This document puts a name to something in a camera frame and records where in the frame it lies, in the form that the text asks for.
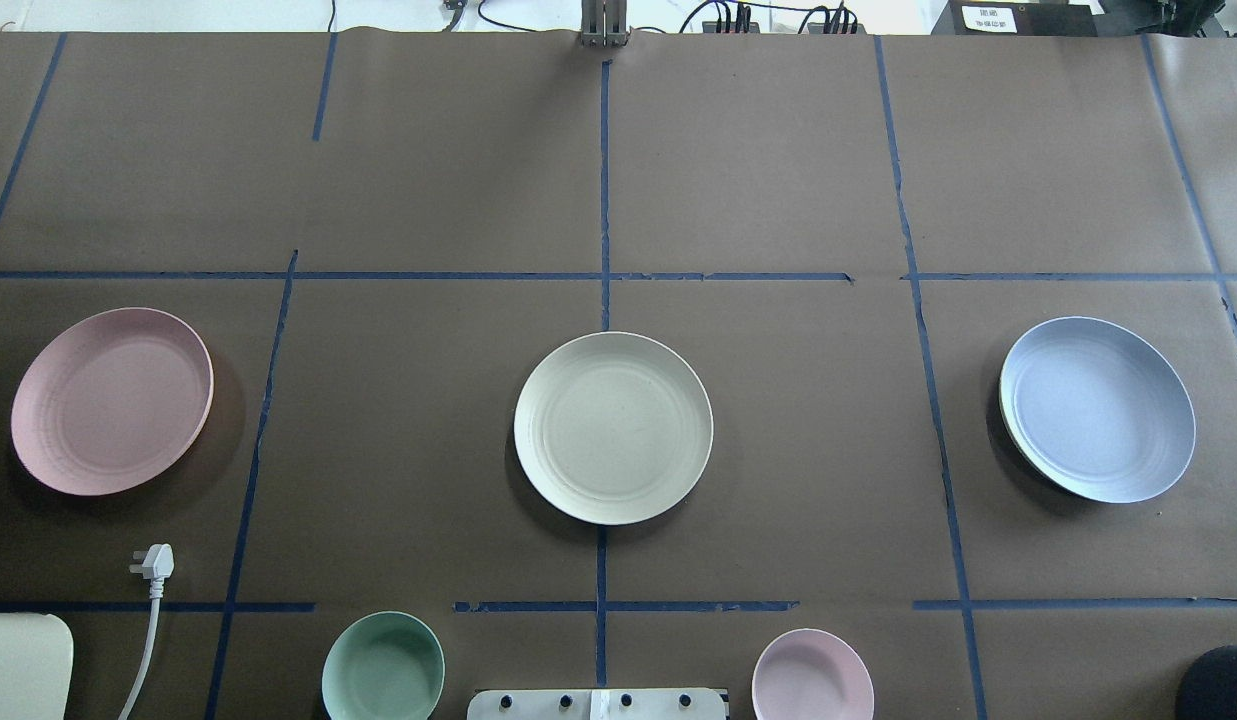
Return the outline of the beige plate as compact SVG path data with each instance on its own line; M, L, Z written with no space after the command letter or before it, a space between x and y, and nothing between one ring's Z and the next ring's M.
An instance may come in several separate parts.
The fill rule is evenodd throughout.
M574 520L653 520L691 492L714 445L699 374L673 348L597 332L555 348L528 374L513 437L531 486Z

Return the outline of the pink plate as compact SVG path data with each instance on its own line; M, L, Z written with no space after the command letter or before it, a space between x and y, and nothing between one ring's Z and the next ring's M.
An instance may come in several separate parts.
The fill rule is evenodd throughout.
M14 450L54 491L120 494L188 452L214 395L214 362L192 325L118 307L71 325L28 365L11 409Z

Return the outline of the black box with label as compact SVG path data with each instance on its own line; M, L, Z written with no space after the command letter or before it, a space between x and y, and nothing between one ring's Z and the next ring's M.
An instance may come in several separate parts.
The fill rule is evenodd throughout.
M1030 1L948 1L930 35L1098 36L1089 5Z

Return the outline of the dark blue saucepan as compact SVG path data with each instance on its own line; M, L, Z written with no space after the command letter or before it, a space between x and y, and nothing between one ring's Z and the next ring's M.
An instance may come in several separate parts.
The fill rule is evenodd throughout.
M1176 719L1237 719L1237 645L1213 648L1185 671L1176 687Z

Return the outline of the aluminium frame post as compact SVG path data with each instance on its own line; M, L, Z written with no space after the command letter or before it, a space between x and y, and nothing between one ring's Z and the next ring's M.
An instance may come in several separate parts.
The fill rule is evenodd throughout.
M580 45L623 47L630 41L626 0L581 0Z

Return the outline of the pink bowl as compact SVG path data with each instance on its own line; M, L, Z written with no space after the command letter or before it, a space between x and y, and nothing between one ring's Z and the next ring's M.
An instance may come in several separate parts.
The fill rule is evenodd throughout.
M751 680L758 719L873 719L875 685L852 646L823 628L793 628L764 647Z

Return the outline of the green plate under blue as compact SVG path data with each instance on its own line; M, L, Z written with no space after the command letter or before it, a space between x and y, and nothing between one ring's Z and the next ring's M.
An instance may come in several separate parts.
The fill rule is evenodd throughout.
M1021 487L1051 487L1051 480L1043 475L1039 469L1024 456L1021 447L1017 447L1014 435L1008 431L1003 409L999 402L999 387L990 391L987 411L985 411L985 423L990 443L995 448L996 459L1007 474L1007 478Z

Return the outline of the green bowl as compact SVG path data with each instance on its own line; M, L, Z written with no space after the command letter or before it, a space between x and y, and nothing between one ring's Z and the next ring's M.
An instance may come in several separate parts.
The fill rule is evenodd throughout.
M357 619L334 641L320 675L330 719L429 719L447 661L429 625L400 611Z

